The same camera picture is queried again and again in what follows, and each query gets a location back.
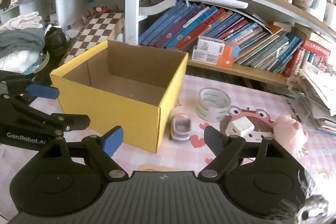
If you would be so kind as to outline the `row of leaning books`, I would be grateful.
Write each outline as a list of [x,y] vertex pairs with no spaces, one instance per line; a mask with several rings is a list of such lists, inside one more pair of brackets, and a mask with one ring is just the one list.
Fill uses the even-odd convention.
[[[163,0],[141,12],[156,17],[138,38],[142,46],[189,51],[192,55],[199,36],[221,39],[240,48],[233,64],[284,77],[296,75],[307,63],[323,71],[330,56],[330,48],[312,38],[306,27],[267,24],[242,9],[200,1]],[[232,47],[224,47],[223,54],[231,57],[232,52]]]

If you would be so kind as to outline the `yellow cardboard box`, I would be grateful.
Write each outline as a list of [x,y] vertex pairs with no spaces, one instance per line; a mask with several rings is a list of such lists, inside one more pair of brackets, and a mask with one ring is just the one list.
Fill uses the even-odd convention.
[[105,41],[51,72],[67,114],[89,116],[102,134],[115,126],[124,142],[155,153],[176,106],[188,54]]

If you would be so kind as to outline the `orange white box lower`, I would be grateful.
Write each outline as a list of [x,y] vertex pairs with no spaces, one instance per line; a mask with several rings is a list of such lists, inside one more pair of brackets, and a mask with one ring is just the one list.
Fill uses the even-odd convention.
[[234,58],[228,57],[225,54],[216,55],[213,53],[207,53],[207,52],[199,51],[196,49],[193,49],[191,59],[192,61],[198,61],[202,63],[216,65],[217,67],[222,67],[222,68],[232,68],[232,64],[235,61]]

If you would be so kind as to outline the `pink checkered table mat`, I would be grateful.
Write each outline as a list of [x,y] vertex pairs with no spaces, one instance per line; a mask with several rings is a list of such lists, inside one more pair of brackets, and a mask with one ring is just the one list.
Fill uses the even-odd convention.
[[2,143],[37,151],[11,181],[13,223],[329,223],[329,201],[278,136],[246,141],[250,111],[215,109],[227,128],[205,128],[215,158],[198,174],[127,174],[112,155],[126,137],[149,143],[150,112],[90,98],[90,75],[65,79],[80,108],[63,115],[1,97]]

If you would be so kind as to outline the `pink plush paw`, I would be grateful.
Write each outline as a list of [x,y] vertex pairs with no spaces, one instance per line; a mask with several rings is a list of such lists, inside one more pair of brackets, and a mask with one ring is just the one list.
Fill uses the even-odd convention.
[[308,139],[299,121],[289,115],[281,115],[276,119],[273,135],[274,139],[292,155],[302,151]]

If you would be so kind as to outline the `white charger adapter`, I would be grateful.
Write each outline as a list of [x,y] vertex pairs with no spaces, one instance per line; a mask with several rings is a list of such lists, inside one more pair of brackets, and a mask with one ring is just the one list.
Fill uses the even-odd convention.
[[252,133],[255,129],[254,124],[246,117],[240,117],[235,120],[231,120],[225,130],[227,136],[237,135],[240,137],[246,137]]

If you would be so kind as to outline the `stack of papers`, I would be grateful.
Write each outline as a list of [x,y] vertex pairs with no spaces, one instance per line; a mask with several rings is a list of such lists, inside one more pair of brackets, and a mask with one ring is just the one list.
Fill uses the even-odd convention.
[[335,135],[335,71],[323,72],[307,63],[298,74],[314,127]]

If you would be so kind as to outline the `orange white box upper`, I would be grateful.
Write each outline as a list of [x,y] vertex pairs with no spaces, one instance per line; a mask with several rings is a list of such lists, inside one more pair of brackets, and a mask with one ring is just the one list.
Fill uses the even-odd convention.
[[206,36],[199,36],[196,49],[207,53],[213,53],[222,55],[224,53],[224,47],[229,46],[233,48],[231,57],[237,59],[239,56],[240,48],[234,42],[228,42],[221,39],[209,38]]

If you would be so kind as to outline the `clear tape roll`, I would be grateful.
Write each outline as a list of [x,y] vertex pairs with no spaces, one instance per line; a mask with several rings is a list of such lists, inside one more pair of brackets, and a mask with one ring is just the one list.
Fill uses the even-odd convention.
[[220,122],[227,114],[231,98],[217,88],[204,88],[199,92],[197,115],[207,122]]

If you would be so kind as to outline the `wooden chess board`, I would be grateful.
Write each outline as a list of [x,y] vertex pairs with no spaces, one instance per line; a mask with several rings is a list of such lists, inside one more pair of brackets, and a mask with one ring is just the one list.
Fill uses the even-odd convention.
[[60,65],[106,40],[122,42],[123,25],[124,14],[121,12],[94,15],[89,23],[80,30],[75,42],[71,44],[62,61],[60,61]]

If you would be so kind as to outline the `pile of clothes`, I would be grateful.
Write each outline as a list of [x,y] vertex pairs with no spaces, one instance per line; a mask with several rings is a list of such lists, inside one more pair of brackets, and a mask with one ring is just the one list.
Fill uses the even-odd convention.
[[39,13],[31,12],[1,24],[1,70],[29,74],[42,58],[45,33]]

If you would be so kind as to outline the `orange white box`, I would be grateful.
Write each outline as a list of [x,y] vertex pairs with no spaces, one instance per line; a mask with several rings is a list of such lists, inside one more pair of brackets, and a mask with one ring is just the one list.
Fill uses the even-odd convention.
[[234,42],[228,42],[221,39],[209,38],[206,36],[199,36],[196,49],[207,53],[213,53],[222,55],[224,53],[224,47],[229,46],[233,48],[231,57],[237,59],[239,56],[240,48]]
[[225,54],[216,55],[213,53],[207,53],[207,52],[199,51],[196,49],[193,49],[191,59],[192,61],[198,61],[202,63],[216,65],[217,67],[222,67],[222,68],[232,68],[232,64],[235,61],[234,58],[228,57]]

